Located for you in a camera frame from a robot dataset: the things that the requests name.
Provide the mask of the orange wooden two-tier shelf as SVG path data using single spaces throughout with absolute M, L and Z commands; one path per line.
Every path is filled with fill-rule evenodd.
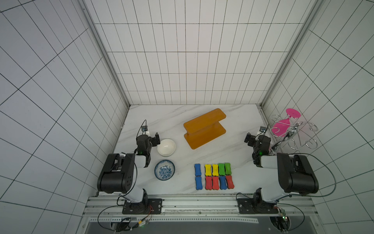
M 226 117 L 226 114 L 217 108 L 185 122 L 183 124 L 186 130 L 184 138 L 190 148 L 195 150 L 225 134 L 226 129 L 220 124 L 220 121 Z

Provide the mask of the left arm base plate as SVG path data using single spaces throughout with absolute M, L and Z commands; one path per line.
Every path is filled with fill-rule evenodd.
M 124 215 L 158 215 L 161 214 L 163 199 L 146 199 L 140 203 L 125 202 L 122 214 Z

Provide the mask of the blue eraser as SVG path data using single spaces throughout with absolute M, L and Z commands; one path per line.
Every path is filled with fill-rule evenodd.
M 219 176 L 219 181 L 220 181 L 220 190 L 226 190 L 228 188 L 226 176 Z
M 201 176 L 196 176 L 195 177 L 195 185 L 196 185 L 196 190 L 202 190 L 203 189 L 203 184 L 202 184 L 202 178 Z
M 194 165 L 194 169 L 195 169 L 195 176 L 201 176 L 202 173 L 201 173 L 201 165 L 200 164 L 195 164 Z

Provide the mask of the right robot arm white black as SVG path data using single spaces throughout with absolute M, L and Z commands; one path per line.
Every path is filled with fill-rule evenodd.
M 265 135 L 247 133 L 244 142 L 253 148 L 254 165 L 276 170 L 278 176 L 273 184 L 256 190 L 253 206 L 276 204 L 290 195 L 317 193 L 319 183 L 306 156 L 286 153 L 270 155 L 271 139 Z

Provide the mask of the yellow eraser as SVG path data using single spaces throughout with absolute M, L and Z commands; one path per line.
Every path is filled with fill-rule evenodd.
M 212 166 L 205 164 L 205 176 L 212 176 Z
M 212 175 L 219 176 L 219 165 L 218 164 L 212 165 Z

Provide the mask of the red eraser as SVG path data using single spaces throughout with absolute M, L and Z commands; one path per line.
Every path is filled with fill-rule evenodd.
M 206 176 L 205 177 L 205 189 L 206 190 L 212 190 L 212 185 L 213 185 L 213 182 L 212 182 L 212 177 L 211 176 Z
M 213 190 L 219 190 L 220 189 L 220 182 L 218 176 L 212 177 L 212 189 Z
M 228 189 L 234 189 L 235 188 L 235 185 L 233 183 L 231 175 L 226 175 L 226 182 L 227 182 Z

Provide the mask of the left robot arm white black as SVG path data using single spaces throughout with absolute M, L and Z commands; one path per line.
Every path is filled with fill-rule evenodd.
M 137 187 L 136 182 L 139 169 L 147 168 L 151 162 L 152 148 L 160 144 L 159 134 L 137 136 L 136 144 L 133 153 L 107 156 L 97 180 L 97 189 L 107 194 L 121 193 L 131 205 L 147 207 L 147 192 Z

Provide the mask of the green eraser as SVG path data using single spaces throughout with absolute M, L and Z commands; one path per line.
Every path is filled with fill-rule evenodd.
M 224 163 L 219 163 L 218 164 L 218 171 L 219 171 L 219 176 L 225 176 L 226 175 L 226 170 L 225 170 L 225 164 Z
M 231 164 L 230 163 L 225 163 L 225 174 L 227 176 L 232 175 Z

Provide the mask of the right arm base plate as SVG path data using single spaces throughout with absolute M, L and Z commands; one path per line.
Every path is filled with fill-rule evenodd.
M 256 214 L 278 214 L 278 209 L 274 203 L 268 203 L 260 200 L 256 202 L 254 199 L 237 199 L 240 214 L 256 215 Z

